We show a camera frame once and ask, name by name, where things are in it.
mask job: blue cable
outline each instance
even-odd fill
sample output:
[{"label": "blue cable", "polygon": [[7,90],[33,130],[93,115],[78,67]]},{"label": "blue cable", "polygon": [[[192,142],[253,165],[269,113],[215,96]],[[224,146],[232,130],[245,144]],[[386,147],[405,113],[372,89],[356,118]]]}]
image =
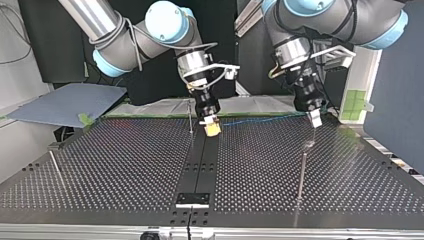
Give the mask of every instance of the blue cable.
[{"label": "blue cable", "polygon": [[285,118],[291,118],[291,117],[300,117],[300,116],[305,116],[306,114],[304,113],[299,113],[299,114],[292,114],[292,115],[286,115],[286,116],[281,116],[281,117],[273,117],[273,118],[266,118],[266,119],[247,119],[247,120],[243,120],[243,121],[238,121],[238,122],[232,122],[232,123],[224,123],[222,124],[222,126],[227,127],[227,126],[234,126],[234,125],[239,125],[239,124],[243,124],[243,123],[263,123],[263,122],[270,122],[270,121],[275,121],[275,120],[279,120],[279,119],[285,119]]}]

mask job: white wall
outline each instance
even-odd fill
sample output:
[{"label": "white wall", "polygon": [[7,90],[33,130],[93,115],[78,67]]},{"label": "white wall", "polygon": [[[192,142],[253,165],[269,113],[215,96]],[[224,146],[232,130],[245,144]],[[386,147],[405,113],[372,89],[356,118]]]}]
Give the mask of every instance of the white wall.
[{"label": "white wall", "polygon": [[[17,0],[0,0],[19,9]],[[4,10],[12,22],[21,30],[19,21],[8,10]],[[8,27],[0,13],[0,62],[25,55],[28,46]],[[50,91],[41,80],[34,55],[6,65],[0,65],[0,117],[20,105]],[[46,147],[54,141],[52,130],[56,127],[0,120],[0,182],[19,171],[23,166],[42,156]]]}]

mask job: perforated metal table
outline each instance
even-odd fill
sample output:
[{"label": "perforated metal table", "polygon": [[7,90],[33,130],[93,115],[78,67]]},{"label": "perforated metal table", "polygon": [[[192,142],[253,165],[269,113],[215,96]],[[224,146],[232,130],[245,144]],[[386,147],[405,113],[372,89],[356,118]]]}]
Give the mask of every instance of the perforated metal table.
[{"label": "perforated metal table", "polygon": [[[424,239],[420,183],[323,120],[299,203],[306,117],[224,118],[215,138],[191,135],[188,119],[104,119],[54,153],[57,167],[46,155],[0,185],[0,239],[22,226],[385,229]],[[177,209],[180,193],[210,194],[209,208]]]}]

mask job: blue joint cover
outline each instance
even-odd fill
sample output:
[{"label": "blue joint cover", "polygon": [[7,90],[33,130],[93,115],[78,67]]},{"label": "blue joint cover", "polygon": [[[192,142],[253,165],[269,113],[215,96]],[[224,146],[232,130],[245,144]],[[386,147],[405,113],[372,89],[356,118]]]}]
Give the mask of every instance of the blue joint cover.
[{"label": "blue joint cover", "polygon": [[190,28],[189,17],[193,12],[169,1],[158,1],[146,13],[146,28],[155,39],[174,44],[185,37]]},{"label": "blue joint cover", "polygon": [[106,59],[102,57],[100,52],[98,50],[94,50],[93,52],[93,58],[94,61],[97,63],[97,67],[102,71],[104,74],[108,75],[109,77],[119,77],[125,73],[131,72],[119,69],[112,64],[108,63]]},{"label": "blue joint cover", "polygon": [[317,16],[333,5],[335,0],[284,0],[286,8],[299,17]]},{"label": "blue joint cover", "polygon": [[264,0],[262,2],[262,13],[265,13],[277,2],[277,0]]},{"label": "blue joint cover", "polygon": [[408,14],[402,10],[399,19],[389,30],[377,39],[363,44],[362,47],[374,50],[388,48],[402,36],[406,25],[408,25]]}]

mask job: yellow object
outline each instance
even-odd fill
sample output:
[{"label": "yellow object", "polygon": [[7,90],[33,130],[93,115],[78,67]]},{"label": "yellow object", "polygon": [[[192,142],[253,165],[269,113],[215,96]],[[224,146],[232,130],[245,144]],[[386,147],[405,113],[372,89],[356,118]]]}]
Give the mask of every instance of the yellow object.
[{"label": "yellow object", "polygon": [[208,137],[215,137],[221,133],[221,127],[218,123],[211,123],[205,126],[205,131]]}]

